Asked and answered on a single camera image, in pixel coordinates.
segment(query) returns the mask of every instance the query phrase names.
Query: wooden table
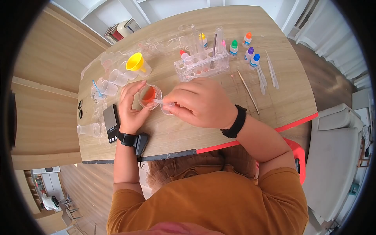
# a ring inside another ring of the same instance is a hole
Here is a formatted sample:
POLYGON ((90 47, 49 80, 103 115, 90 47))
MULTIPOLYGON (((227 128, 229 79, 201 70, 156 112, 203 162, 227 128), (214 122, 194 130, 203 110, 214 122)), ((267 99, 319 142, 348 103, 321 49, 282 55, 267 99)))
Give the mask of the wooden table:
MULTIPOLYGON (((283 131, 318 116, 312 89, 298 56, 277 24, 261 7, 221 6, 175 15, 136 31, 107 49, 106 53, 127 51, 150 37, 163 39, 162 43, 167 43, 176 35, 181 35, 179 26, 191 24, 206 35, 209 48, 212 47, 216 26, 223 26, 227 48, 234 39, 238 41, 238 56, 230 59, 230 70, 214 78, 221 83, 231 101, 247 108, 247 113, 252 117, 277 131, 283 131), (246 49, 241 46, 241 42, 248 31, 252 32, 251 46, 261 56, 260 65, 268 83, 265 95, 261 94, 256 70, 250 70, 243 60, 246 49), (279 90, 272 86, 265 50, 268 51, 273 63, 279 90), (260 115, 257 114, 236 72, 237 69, 253 94, 260 115)), ((151 75, 146 77, 147 82, 161 88, 164 95, 168 94, 179 83, 173 66, 179 59, 179 49, 146 58, 153 69, 151 75)), ((92 79, 97 80, 103 77, 104 73, 100 61, 97 60, 86 70, 80 81, 78 101, 83 101, 83 118, 80 120, 77 115, 80 125, 94 122, 92 115, 95 104, 89 95, 92 79)), ((108 105, 118 104, 120 90, 121 88, 115 97, 106 98, 108 105)), ((140 107, 137 96, 133 107, 140 107)), ((194 127, 173 115, 165 115, 159 107, 152 111, 140 131, 151 136, 140 161, 184 156, 238 144, 237 141, 224 137, 217 129, 194 127)), ((101 136, 107 138, 104 128, 101 130, 101 136)), ((79 135, 79 142, 84 163, 113 162, 116 143, 110 144, 108 140, 103 141, 87 135, 79 135)))

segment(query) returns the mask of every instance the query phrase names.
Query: black watch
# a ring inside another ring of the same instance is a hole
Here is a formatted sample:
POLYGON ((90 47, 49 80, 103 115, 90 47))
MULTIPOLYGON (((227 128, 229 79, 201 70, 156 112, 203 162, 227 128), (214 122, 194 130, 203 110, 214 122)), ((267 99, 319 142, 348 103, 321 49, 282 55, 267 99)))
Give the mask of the black watch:
POLYGON ((233 139, 237 137, 239 131, 243 128, 247 116, 247 109, 239 105, 235 105, 235 107, 238 109, 238 115, 235 119, 234 124, 230 127, 230 129, 220 129, 224 136, 233 139))
POLYGON ((122 145, 129 146, 129 147, 135 147, 134 146, 135 140, 136 140, 135 135, 128 135, 128 134, 119 132, 118 139, 120 140, 122 145))
POLYGON ((136 155, 141 155, 149 141, 149 135, 141 133, 139 135, 128 135, 125 133, 118 134, 118 139, 122 145, 134 147, 136 155))

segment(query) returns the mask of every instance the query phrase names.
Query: test tube rack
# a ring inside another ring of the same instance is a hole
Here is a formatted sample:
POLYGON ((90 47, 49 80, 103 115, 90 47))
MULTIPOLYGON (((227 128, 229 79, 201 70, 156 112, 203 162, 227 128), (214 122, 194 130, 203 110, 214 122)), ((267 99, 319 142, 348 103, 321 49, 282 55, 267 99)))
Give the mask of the test tube rack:
POLYGON ((176 74, 181 82, 189 82, 196 77, 211 77, 229 69, 229 53, 223 49, 221 54, 212 56, 213 48, 205 50, 206 59, 188 56, 174 63, 176 74))

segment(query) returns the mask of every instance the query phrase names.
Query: wooden stick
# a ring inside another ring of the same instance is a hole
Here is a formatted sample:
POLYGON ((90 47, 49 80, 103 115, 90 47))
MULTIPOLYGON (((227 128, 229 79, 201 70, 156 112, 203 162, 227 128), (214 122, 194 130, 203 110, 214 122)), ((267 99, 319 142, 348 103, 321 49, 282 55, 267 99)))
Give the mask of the wooden stick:
POLYGON ((252 95, 251 95, 251 92, 249 91, 249 89, 248 89, 248 87, 247 87, 247 85, 246 85, 246 82, 244 81, 244 79, 243 79, 242 75, 240 74, 239 70, 237 70, 237 71, 238 71, 238 74, 239 74, 241 80, 243 81, 244 86, 246 87, 246 89, 247 89, 247 91, 248 91, 249 96, 250 96, 251 99, 252 99, 253 104, 255 105, 255 108, 256 108, 257 113, 260 115, 260 112, 258 111, 257 105, 256 105, 256 103, 255 103, 255 100, 253 99, 253 97, 252 97, 252 95))

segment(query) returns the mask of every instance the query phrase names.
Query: red table edge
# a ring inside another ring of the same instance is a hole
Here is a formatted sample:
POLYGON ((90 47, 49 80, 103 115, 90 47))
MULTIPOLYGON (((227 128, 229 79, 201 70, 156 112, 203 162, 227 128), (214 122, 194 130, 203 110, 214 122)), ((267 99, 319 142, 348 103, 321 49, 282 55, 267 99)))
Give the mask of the red table edge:
MULTIPOLYGON (((315 114, 312 114, 312 115, 310 115, 310 116, 308 116, 306 118, 297 120, 297 121, 295 121, 293 123, 290 123, 290 124, 278 127, 275 130, 277 132, 288 130, 290 128, 299 126, 300 124, 303 124, 303 123, 306 123, 308 121, 311 121, 312 119, 317 118, 317 117, 318 117, 318 112, 315 113, 315 114)), ((240 144, 240 143, 237 140, 235 140, 235 141, 231 141, 231 142, 228 142, 228 143, 215 145, 215 146, 212 146, 212 147, 207 147, 207 148, 203 148, 203 149, 196 149, 196 153, 206 153, 206 152, 209 152, 209 151, 214 151, 214 150, 218 150, 218 149, 224 149, 224 148, 227 148, 227 147, 232 147, 232 146, 235 146, 235 145, 238 145, 238 144, 240 144)))

